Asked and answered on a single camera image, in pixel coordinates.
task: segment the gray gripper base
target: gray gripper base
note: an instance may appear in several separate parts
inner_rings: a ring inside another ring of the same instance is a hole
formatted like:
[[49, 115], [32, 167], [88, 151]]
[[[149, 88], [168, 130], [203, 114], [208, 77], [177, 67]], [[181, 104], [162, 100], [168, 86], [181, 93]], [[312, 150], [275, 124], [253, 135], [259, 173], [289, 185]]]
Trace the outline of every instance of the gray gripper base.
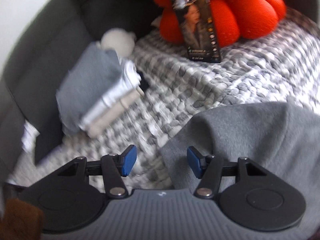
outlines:
[[214, 201], [183, 190], [135, 190], [113, 200], [103, 214], [80, 230], [42, 235], [43, 240], [305, 240], [298, 228], [265, 233], [228, 219]]

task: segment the beige garment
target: beige garment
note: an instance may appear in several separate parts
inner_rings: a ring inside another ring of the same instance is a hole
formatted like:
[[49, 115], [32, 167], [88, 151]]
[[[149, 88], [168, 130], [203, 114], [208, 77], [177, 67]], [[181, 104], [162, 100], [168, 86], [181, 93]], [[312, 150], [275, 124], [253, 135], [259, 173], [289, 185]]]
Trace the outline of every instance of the beige garment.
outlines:
[[96, 138], [140, 96], [144, 96], [144, 93], [140, 87], [137, 87], [136, 89], [131, 90], [124, 95], [110, 109], [101, 114], [89, 125], [87, 128], [88, 136], [90, 138]]

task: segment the braided blanket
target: braided blanket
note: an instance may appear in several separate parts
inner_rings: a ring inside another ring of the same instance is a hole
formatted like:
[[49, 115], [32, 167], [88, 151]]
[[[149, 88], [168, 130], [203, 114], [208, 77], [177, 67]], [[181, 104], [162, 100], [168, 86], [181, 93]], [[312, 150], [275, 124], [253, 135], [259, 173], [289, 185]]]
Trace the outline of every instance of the braided blanket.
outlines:
[[[65, 138], [61, 148], [37, 167], [33, 153], [24, 153], [10, 181], [29, 186], [77, 156], [99, 160], [135, 144], [137, 162], [124, 178], [128, 189], [169, 188], [172, 183], [158, 149], [200, 111], [230, 104], [289, 101], [320, 113], [319, 38], [315, 23], [288, 10], [276, 31], [225, 47], [223, 61], [209, 64], [189, 61], [183, 46], [167, 43], [154, 30], [137, 42], [131, 56], [150, 82], [145, 97], [97, 139], [84, 134]], [[103, 191], [101, 177], [91, 178], [90, 184]]]

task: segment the dark gray sofa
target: dark gray sofa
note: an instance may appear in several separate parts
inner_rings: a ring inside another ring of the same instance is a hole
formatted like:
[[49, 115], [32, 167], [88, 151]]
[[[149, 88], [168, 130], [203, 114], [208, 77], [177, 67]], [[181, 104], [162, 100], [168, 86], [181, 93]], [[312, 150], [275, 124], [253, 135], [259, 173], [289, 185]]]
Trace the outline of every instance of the dark gray sofa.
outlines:
[[[320, 22], [320, 0], [285, 1]], [[45, 6], [20, 38], [0, 80], [0, 182], [22, 152], [25, 120], [40, 132], [36, 163], [62, 142], [55, 93], [86, 46], [113, 27], [140, 38], [161, 11], [152, 0], [51, 0]]]

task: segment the orange plush pillow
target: orange plush pillow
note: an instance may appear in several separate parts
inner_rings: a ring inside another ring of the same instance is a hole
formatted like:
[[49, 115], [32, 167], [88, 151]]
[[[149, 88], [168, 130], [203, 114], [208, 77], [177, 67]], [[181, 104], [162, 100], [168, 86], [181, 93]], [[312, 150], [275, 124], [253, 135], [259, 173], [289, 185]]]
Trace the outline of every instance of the orange plush pillow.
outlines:
[[[160, 23], [161, 36], [172, 43], [183, 43], [178, 20], [170, 0], [154, 0], [165, 7]], [[233, 44], [240, 36], [256, 39], [275, 30], [285, 17], [283, 0], [210, 0], [211, 12], [221, 47]]]

